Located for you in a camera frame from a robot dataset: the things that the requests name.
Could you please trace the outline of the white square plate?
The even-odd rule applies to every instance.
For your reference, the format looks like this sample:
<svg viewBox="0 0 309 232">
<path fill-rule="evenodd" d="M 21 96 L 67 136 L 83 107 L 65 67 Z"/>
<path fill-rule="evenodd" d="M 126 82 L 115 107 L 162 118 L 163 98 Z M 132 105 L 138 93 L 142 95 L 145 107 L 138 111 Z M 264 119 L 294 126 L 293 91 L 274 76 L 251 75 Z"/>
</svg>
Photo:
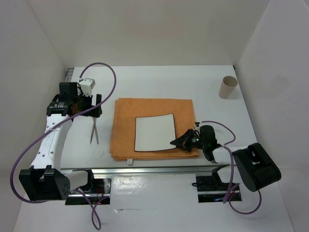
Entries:
<svg viewBox="0 0 309 232">
<path fill-rule="evenodd" d="M 155 152 L 175 149 L 170 142 L 176 139 L 174 115 L 137 117 L 135 121 L 136 152 Z"/>
</svg>

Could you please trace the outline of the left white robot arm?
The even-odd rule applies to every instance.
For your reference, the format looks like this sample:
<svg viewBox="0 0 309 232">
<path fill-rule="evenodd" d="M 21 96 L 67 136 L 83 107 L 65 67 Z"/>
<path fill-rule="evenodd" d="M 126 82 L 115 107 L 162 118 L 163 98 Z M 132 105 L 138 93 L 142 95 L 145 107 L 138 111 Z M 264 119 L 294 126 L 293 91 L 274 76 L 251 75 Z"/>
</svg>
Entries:
<svg viewBox="0 0 309 232">
<path fill-rule="evenodd" d="M 66 200 L 71 191 L 80 188 L 92 192 L 96 181 L 90 170 L 75 170 L 64 174 L 60 162 L 72 116 L 91 108 L 93 79 L 62 82 L 59 93 L 47 106 L 46 132 L 39 151 L 28 169 L 20 171 L 19 180 L 32 202 Z"/>
</svg>

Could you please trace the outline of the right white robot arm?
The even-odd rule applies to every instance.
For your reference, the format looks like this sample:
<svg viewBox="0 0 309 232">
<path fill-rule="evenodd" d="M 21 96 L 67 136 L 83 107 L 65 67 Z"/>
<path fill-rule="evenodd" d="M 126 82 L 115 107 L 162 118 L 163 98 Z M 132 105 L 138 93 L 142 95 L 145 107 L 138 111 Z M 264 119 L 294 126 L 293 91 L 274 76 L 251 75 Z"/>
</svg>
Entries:
<svg viewBox="0 0 309 232">
<path fill-rule="evenodd" d="M 188 129 L 184 135 L 170 142 L 178 149 L 191 152 L 194 148 L 202 150 L 208 161 L 215 161 L 215 150 L 224 147 L 217 142 L 214 128 L 203 125 Z M 251 192 L 281 180 L 281 172 L 269 154 L 259 143 L 232 152 L 240 177 Z"/>
</svg>

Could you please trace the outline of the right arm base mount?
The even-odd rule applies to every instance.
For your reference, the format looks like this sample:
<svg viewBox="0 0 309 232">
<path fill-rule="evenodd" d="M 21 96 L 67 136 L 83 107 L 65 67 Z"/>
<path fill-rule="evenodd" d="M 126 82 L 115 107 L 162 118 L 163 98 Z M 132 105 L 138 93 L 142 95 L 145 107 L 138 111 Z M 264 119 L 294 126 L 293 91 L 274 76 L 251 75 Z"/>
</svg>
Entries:
<svg viewBox="0 0 309 232">
<path fill-rule="evenodd" d="M 222 182 L 217 174 L 197 176 L 191 185 L 197 189 L 199 203 L 221 203 L 228 190 L 228 183 Z"/>
</svg>

